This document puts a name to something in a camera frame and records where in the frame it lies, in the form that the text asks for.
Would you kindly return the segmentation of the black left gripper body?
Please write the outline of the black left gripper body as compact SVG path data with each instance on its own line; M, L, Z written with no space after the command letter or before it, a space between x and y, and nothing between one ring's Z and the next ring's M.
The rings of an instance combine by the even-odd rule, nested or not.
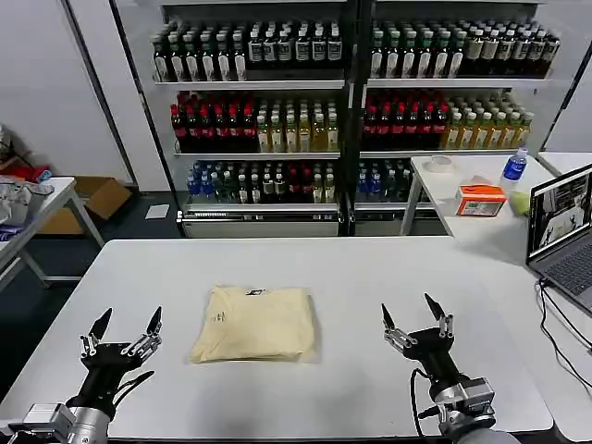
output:
M140 357L120 354L129 345L129 342L101 343L94 356L81 359L88 374L79 393L68 400L69 408L115 412L118 404L132 390L153 375L152 371L147 371L120 385L124 375L142 366Z

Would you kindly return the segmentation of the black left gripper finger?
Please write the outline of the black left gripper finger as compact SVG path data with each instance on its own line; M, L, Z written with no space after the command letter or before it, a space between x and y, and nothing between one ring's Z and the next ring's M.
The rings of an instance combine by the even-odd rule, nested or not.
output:
M124 356L151 356L162 343L160 330L162 327L162 307L159 306L144 333L121 351Z
M108 308L99 318L97 318L86 335L80 335L80 358L88 358L94 356L97 353L98 345L103 338L113 309Z

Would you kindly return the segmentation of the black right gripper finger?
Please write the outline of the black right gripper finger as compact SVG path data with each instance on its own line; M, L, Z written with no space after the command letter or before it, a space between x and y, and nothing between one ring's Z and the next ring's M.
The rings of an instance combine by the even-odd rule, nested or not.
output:
M384 339L392 347L412 347L416 339L395 326L395 323L384 303L381 304L384 325Z
M427 305L438 321L438 335L440 337L453 337L453 315L446 314L439 302L435 301L429 294L425 293Z

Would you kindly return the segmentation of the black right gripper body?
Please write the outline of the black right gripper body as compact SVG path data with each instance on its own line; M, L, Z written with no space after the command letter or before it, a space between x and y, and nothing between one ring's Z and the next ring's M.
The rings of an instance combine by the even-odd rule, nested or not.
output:
M454 338L442 338L437 327L414 331L409 337L411 342L403 348L402 354L423 366L432 385L450 387L463 379L450 357Z

